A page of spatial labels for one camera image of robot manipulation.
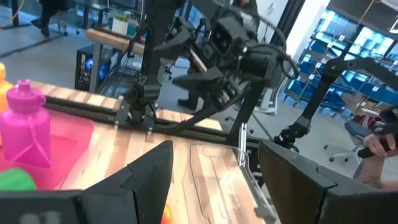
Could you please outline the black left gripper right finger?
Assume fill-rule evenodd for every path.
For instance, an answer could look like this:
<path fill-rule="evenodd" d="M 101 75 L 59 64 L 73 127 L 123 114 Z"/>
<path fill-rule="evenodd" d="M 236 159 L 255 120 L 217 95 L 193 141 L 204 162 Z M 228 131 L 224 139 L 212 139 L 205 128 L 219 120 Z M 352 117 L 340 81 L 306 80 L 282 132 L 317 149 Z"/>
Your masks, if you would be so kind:
<path fill-rule="evenodd" d="M 271 141 L 259 145 L 262 178 L 282 224 L 316 224 L 325 192 L 336 184 L 318 164 Z"/>

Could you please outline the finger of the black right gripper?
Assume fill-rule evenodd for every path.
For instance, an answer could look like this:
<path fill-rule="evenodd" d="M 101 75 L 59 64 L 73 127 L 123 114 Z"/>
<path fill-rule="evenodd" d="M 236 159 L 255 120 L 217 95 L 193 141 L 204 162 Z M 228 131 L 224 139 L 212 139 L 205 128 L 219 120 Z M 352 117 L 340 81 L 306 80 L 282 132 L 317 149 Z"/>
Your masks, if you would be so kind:
<path fill-rule="evenodd" d="M 225 80 L 224 73 L 212 67 L 205 72 L 174 78 L 172 83 L 207 100 L 222 96 Z"/>
<path fill-rule="evenodd" d="M 191 32 L 182 29 L 170 40 L 153 48 L 153 51 L 160 57 L 167 60 L 176 60 L 192 41 Z"/>

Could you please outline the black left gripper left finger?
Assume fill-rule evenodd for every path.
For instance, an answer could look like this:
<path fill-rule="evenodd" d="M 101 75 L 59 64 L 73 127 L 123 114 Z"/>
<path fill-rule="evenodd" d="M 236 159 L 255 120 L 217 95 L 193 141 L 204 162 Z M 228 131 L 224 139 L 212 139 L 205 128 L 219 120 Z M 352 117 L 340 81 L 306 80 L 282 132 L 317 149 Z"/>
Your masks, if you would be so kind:
<path fill-rule="evenodd" d="M 160 224 L 174 162 L 174 147 L 163 141 L 132 163 L 84 190 L 78 222 Z"/>

